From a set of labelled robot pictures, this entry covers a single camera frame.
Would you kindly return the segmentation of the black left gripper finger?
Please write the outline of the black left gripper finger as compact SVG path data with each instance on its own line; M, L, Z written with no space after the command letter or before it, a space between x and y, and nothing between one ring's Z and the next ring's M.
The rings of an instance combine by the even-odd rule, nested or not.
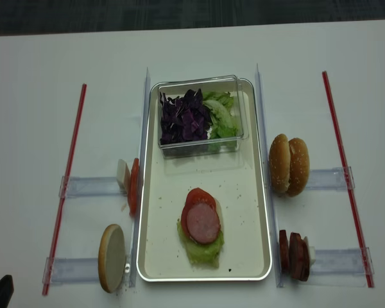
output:
M0 308L7 308L14 292L13 277L5 275L0 280Z

